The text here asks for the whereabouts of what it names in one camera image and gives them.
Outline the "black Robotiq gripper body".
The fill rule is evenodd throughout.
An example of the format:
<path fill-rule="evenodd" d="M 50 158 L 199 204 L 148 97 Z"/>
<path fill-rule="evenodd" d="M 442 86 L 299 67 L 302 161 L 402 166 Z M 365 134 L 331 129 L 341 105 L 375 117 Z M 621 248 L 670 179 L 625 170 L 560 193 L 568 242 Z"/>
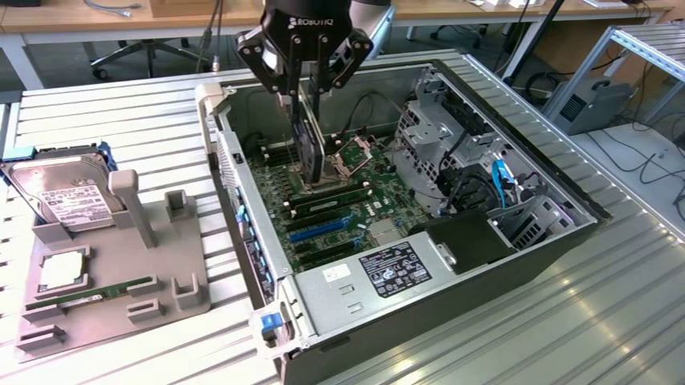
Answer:
<path fill-rule="evenodd" d="M 262 31 L 283 61 L 330 58 L 347 39 L 351 1 L 266 1 Z"/>

